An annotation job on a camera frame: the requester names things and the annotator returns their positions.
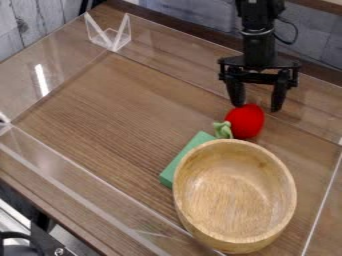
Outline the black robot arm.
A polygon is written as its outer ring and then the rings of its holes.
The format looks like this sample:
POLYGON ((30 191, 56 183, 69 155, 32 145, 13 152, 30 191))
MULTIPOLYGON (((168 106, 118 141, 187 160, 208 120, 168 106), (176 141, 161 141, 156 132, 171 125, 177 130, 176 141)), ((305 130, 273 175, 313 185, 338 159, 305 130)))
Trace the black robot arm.
POLYGON ((276 55, 275 41, 292 44, 297 38, 284 41, 275 34, 275 20, 297 30, 296 26, 280 17, 284 0, 235 0, 237 16, 241 19, 243 54, 217 59, 219 80, 224 82, 229 101, 235 107, 245 102, 244 84, 261 84, 273 87, 271 111, 281 109, 287 91, 297 86, 300 64, 276 55))

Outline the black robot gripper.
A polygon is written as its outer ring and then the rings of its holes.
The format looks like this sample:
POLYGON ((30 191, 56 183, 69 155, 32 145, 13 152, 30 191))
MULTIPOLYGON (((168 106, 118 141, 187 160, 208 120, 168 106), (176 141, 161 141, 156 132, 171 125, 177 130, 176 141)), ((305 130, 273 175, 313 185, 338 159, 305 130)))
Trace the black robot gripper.
POLYGON ((287 88, 299 84, 300 63, 276 56, 265 66, 248 66, 241 55, 217 59, 219 79, 225 83, 231 103, 241 107, 245 101, 243 83, 273 85, 271 111, 277 112, 285 99, 287 88))

